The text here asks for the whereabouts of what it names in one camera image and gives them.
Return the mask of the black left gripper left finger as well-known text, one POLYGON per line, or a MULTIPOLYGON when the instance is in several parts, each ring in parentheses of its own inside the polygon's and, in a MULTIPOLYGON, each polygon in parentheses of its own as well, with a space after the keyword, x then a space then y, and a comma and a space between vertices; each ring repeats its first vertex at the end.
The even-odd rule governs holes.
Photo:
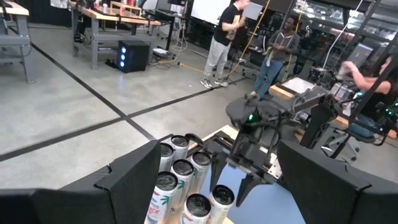
POLYGON ((58 190, 0 190, 0 224, 143 224, 160 152, 150 141, 58 190))

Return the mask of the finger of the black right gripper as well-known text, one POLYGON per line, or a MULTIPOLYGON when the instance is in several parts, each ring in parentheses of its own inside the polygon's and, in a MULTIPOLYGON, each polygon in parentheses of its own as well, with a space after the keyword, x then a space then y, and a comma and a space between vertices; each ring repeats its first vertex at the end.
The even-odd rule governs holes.
POLYGON ((227 158, 228 154, 223 151, 217 152, 211 156, 210 192, 217 186, 221 173, 227 164, 227 158))
POLYGON ((263 178, 259 177, 258 175, 247 174, 245 178, 241 180, 238 196, 236 199, 236 206, 240 207, 250 191, 258 186, 258 185, 266 185, 270 184, 269 181, 264 180, 263 178))

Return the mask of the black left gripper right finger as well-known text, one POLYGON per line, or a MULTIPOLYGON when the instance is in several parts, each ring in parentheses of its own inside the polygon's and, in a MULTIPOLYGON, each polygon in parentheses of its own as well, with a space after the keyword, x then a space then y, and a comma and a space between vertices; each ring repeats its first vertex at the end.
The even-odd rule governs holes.
POLYGON ((398 184, 289 140, 277 158, 306 224, 398 224, 398 184))

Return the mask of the white Celsius can black lid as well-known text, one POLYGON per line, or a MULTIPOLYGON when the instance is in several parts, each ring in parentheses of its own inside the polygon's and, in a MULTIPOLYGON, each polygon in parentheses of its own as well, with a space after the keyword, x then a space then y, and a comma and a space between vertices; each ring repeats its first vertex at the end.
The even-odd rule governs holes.
POLYGON ((211 211, 209 224, 222 224, 234 205, 233 191, 225 185, 217 185, 209 195, 211 211))

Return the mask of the white Celsius can yellow band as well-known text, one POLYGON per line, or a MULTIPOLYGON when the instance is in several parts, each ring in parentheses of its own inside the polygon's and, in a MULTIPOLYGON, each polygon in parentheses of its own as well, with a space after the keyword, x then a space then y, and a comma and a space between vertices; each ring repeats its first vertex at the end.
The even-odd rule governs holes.
POLYGON ((185 201, 180 224, 208 224, 210 212, 210 201, 204 195, 191 194, 185 201))

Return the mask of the white Celsius Arctic Vibe can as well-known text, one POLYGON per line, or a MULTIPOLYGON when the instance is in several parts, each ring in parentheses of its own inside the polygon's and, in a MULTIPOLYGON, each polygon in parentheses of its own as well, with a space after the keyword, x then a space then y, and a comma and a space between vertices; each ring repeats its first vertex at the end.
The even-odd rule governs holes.
POLYGON ((185 136, 174 135, 170 139, 170 145, 174 149, 173 161, 185 159, 188 153, 189 139, 185 136))
POLYGON ((159 172, 169 171, 173 161, 174 149, 171 145, 162 142, 160 144, 161 158, 159 164, 159 172))

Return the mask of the blue table mat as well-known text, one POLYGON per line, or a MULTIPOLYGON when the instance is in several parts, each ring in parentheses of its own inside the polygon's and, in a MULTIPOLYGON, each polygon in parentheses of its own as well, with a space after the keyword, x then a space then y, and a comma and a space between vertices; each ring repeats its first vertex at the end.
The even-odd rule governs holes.
MULTIPOLYGON (((218 184, 229 187, 238 195, 241 179, 246 173, 226 166, 218 184)), ((200 193, 210 194, 211 170, 208 172, 200 193)), ((305 224, 291 193, 279 184, 258 185, 251 190, 240 207, 230 209, 228 218, 234 224, 305 224)))

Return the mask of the grey office chair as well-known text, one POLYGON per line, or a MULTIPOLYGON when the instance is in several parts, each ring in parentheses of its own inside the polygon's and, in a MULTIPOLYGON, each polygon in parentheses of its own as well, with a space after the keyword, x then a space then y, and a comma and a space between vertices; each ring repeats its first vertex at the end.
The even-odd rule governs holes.
POLYGON ((349 140, 351 138, 354 138, 358 142, 364 142, 368 144, 373 144, 376 141, 376 138, 374 136, 364 137, 350 130, 346 130, 344 134, 339 133, 339 136, 333 135, 331 137, 331 141, 321 147, 321 151, 329 157, 332 157, 335 152, 338 152, 335 156, 336 158, 338 154, 344 149, 344 147, 348 145, 353 152, 353 156, 350 160, 354 162, 358 158, 358 152, 360 151, 360 149, 358 146, 353 146, 349 143, 349 140))

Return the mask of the person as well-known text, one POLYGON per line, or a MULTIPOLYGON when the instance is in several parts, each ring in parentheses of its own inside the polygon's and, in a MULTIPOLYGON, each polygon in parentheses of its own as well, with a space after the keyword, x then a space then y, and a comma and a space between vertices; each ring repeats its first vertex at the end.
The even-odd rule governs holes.
MULTIPOLYGON (((342 62, 341 68, 344 70, 343 73, 345 75, 353 78, 356 87, 366 93, 396 58, 398 58, 398 53, 388 55, 384 59, 384 63, 380 66, 379 74, 375 77, 365 77, 359 71, 359 68, 349 60, 342 62)), ((379 129, 380 124, 378 121, 381 120, 382 116, 381 112, 377 112, 376 105, 379 102, 385 105, 391 105, 396 99, 398 99, 398 62, 393 63, 392 70, 389 72, 386 79, 375 89, 362 110, 357 114, 356 120, 374 129, 379 129)))
POLYGON ((231 43, 236 37, 240 27, 244 25, 246 17, 243 15, 244 9, 251 0, 234 0, 221 14, 220 21, 213 34, 208 58, 206 61, 204 76, 201 84, 208 89, 213 88, 211 78, 213 69, 216 68, 215 85, 227 87, 228 78, 224 76, 224 66, 228 60, 228 53, 231 43))
POLYGON ((297 52, 300 37, 296 33, 296 17, 288 17, 282 29, 275 31, 270 37, 267 46, 269 53, 264 58, 259 74, 254 82, 251 96, 260 100, 268 93, 269 88, 281 71, 287 59, 297 52))

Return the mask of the black metal pole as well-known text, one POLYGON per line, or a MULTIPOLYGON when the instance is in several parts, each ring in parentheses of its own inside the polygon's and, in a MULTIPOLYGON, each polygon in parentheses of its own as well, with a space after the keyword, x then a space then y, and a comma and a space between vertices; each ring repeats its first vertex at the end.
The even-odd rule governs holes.
MULTIPOLYGON (((391 105, 385 105, 384 103, 382 103, 382 104, 384 106, 394 106, 396 104, 396 101, 391 105)), ((377 112, 381 112, 381 116, 382 116, 381 120, 378 121, 378 123, 380 124, 380 128, 385 128, 387 131, 389 131, 392 128, 392 122, 397 121, 398 116, 394 115, 393 112, 391 112, 391 111, 385 112, 383 108, 378 108, 377 105, 376 105, 377 112)), ((356 134, 359 134, 361 136, 364 136, 364 137, 374 136, 374 132, 372 130, 364 127, 363 123, 361 123, 357 120, 354 123, 351 123, 346 130, 350 130, 350 131, 352 131, 356 134)))

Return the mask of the black computer blue lights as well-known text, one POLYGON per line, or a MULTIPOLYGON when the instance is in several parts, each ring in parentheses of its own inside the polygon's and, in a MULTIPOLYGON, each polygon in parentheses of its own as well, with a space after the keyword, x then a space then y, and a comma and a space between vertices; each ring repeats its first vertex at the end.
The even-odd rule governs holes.
POLYGON ((143 72, 149 59, 149 44, 141 40, 120 40, 116 66, 123 73, 143 72))

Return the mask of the grey monitor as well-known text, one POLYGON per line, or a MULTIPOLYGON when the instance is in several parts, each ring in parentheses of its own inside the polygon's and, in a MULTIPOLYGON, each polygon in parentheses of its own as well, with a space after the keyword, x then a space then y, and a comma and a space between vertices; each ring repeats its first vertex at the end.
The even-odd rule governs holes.
POLYGON ((368 47, 363 44, 358 44, 355 49, 352 51, 347 61, 351 61, 357 67, 362 66, 362 64, 366 61, 366 59, 373 52, 373 48, 368 47))

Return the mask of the white board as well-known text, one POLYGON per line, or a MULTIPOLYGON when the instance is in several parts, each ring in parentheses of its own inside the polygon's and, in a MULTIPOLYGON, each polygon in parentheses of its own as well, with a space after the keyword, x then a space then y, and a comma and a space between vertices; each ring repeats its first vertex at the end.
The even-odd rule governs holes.
POLYGON ((231 0, 194 0, 191 16, 218 25, 223 11, 231 4, 231 0))

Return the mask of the grey workbench wooden top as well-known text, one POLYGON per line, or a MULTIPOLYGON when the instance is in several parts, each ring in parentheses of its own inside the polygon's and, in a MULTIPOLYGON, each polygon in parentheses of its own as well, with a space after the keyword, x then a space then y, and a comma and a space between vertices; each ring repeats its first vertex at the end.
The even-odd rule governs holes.
POLYGON ((27 83, 36 81, 31 56, 29 10, 11 0, 0 0, 0 64, 20 63, 27 83))
POLYGON ((129 11, 122 12, 121 9, 114 9, 113 4, 116 6, 129 7, 134 10, 141 11, 139 7, 132 7, 120 2, 111 1, 111 7, 106 8, 106 13, 102 12, 103 7, 98 8, 87 8, 81 5, 79 2, 69 1, 68 6, 71 8, 72 14, 72 31, 77 31, 78 17, 86 16, 91 19, 91 40, 90 40, 90 55, 91 55, 91 69, 98 69, 98 55, 99 43, 100 42, 115 42, 119 40, 140 40, 145 42, 148 46, 149 57, 147 62, 152 57, 155 37, 150 36, 148 38, 143 38, 141 36, 136 36, 135 31, 138 25, 148 25, 148 26, 160 26, 160 22, 156 20, 150 20, 142 16, 135 15, 129 11), (127 23, 131 24, 131 35, 119 35, 119 34, 102 34, 100 33, 100 20, 102 21, 114 21, 116 23, 127 23))

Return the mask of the silver mounting bracket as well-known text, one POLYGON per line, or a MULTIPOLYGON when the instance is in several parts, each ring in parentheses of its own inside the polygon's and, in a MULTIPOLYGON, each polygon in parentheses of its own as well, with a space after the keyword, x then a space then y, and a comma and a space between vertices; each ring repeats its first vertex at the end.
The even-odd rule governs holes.
POLYGON ((271 167, 267 171, 275 179, 279 180, 282 177, 282 169, 280 167, 278 159, 275 159, 271 167))

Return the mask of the wooden shelf black metal frame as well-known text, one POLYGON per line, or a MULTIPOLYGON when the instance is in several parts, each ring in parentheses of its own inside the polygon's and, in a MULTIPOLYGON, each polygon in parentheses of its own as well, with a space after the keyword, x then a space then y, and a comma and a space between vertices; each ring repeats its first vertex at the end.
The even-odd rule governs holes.
MULTIPOLYGON (((160 138, 159 140, 161 142, 170 144, 170 139, 173 136, 174 136, 173 134, 169 134, 167 136, 160 138)), ((205 153, 211 155, 211 152, 208 151, 208 147, 209 147, 210 143, 213 143, 213 142, 214 143, 217 142, 218 145, 226 146, 229 148, 231 145, 230 143, 231 142, 233 143, 233 141, 234 141, 234 139, 233 139, 234 137, 236 137, 236 135, 230 136, 230 135, 228 135, 228 133, 219 129, 218 131, 201 139, 201 141, 203 141, 203 144, 202 143, 198 144, 196 142, 191 144, 188 148, 187 159, 190 159, 195 152, 205 152, 205 153)), ((222 224, 234 224, 234 223, 228 217, 226 217, 223 220, 222 224)))

